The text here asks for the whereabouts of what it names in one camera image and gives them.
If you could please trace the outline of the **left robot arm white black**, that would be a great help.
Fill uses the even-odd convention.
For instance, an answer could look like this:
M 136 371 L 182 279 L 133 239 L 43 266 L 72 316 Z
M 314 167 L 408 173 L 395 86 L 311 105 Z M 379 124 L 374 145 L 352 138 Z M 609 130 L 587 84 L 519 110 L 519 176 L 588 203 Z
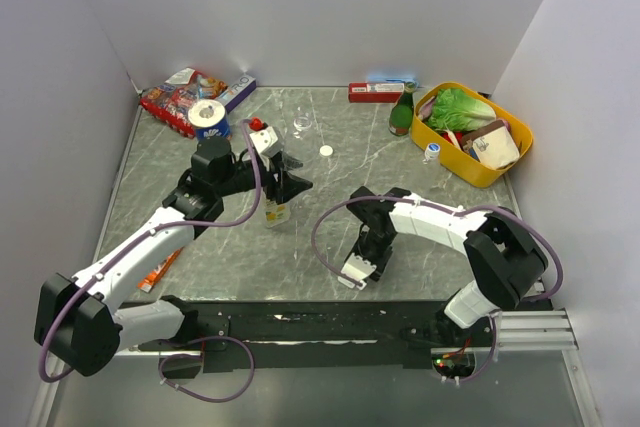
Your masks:
M 44 355 L 88 377 L 130 347 L 166 340 L 185 349 L 196 341 L 198 311 L 191 304 L 175 296 L 123 304 L 153 268 L 218 226 L 225 197 L 252 191 L 285 204 L 312 188 L 287 171 L 289 157 L 276 134 L 253 132 L 246 142 L 246 161 L 223 137 L 200 142 L 176 188 L 136 233 L 74 276 L 55 274 L 42 285 L 34 338 Z

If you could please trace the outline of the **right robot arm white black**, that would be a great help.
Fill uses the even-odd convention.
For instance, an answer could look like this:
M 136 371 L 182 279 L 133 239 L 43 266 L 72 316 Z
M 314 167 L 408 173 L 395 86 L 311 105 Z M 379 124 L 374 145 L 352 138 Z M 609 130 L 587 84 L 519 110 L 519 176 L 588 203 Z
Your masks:
M 437 321 L 438 336 L 448 345 L 461 344 L 485 315 L 517 307 L 548 267 L 532 234 L 509 210 L 465 214 L 461 208 L 428 205 L 400 188 L 376 196 L 362 186 L 350 198 L 347 209 L 361 226 L 340 269 L 339 281 L 347 287 L 363 289 L 369 280 L 379 280 L 399 234 L 433 241 L 466 257 L 473 280 L 448 300 Z

